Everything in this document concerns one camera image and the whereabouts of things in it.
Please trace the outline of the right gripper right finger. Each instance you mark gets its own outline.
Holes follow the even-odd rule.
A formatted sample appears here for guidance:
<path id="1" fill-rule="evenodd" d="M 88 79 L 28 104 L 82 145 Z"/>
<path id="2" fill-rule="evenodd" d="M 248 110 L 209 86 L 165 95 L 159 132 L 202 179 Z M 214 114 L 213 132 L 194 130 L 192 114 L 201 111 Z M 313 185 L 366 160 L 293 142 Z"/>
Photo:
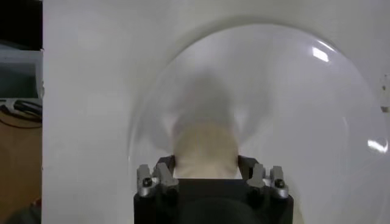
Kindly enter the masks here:
<path id="1" fill-rule="evenodd" d="M 289 187 L 284 180 L 281 166 L 273 166 L 266 174 L 266 168 L 255 158 L 238 156 L 238 168 L 242 179 L 260 195 L 267 189 L 274 198 L 288 198 Z"/>

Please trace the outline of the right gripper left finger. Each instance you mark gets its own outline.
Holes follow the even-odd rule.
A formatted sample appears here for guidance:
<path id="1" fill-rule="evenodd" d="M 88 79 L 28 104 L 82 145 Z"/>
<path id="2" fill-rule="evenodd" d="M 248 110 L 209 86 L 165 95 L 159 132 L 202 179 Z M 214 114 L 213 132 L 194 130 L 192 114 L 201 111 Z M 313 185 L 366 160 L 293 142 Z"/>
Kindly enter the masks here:
<path id="1" fill-rule="evenodd" d="M 136 170 L 137 194 L 152 197 L 158 189 L 165 195 L 178 193 L 179 180 L 174 178 L 175 163 L 175 157 L 171 155 L 161 157 L 152 172 L 147 164 L 140 165 Z"/>

